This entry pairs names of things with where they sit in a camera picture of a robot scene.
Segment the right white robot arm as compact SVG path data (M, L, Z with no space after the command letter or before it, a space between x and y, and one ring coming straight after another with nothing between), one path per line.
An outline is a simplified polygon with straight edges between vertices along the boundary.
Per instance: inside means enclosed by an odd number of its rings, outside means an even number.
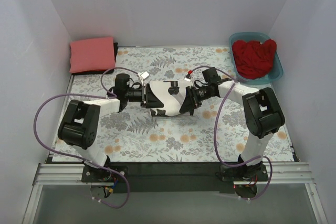
M230 99L244 108L245 122L249 130L248 140L237 164L223 163L234 176L251 180L263 164L264 152L272 136L284 125L285 117L272 88L255 89L230 78L222 79L216 68L203 72L205 85L187 87L181 113L193 113L202 101L212 97Z

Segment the white t shirt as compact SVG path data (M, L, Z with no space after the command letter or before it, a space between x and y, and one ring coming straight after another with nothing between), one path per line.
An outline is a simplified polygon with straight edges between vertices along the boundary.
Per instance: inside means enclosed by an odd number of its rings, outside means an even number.
M190 87L191 83L179 81L150 81L153 93L163 102L164 107L159 109L151 109L152 113L157 116L177 116L180 115L179 110L186 96L186 87Z

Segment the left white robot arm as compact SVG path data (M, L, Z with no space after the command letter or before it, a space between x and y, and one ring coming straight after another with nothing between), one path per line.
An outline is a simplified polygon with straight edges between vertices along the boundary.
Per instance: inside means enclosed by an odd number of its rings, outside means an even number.
M106 98L92 101L71 100L58 128L58 138L75 148L83 158L89 172L100 182L111 178L109 157L96 143L100 118L121 112L128 102L138 102L142 107L163 108L164 103L153 94L149 84L136 82L138 88L130 85L130 76L120 73L114 87L108 90Z

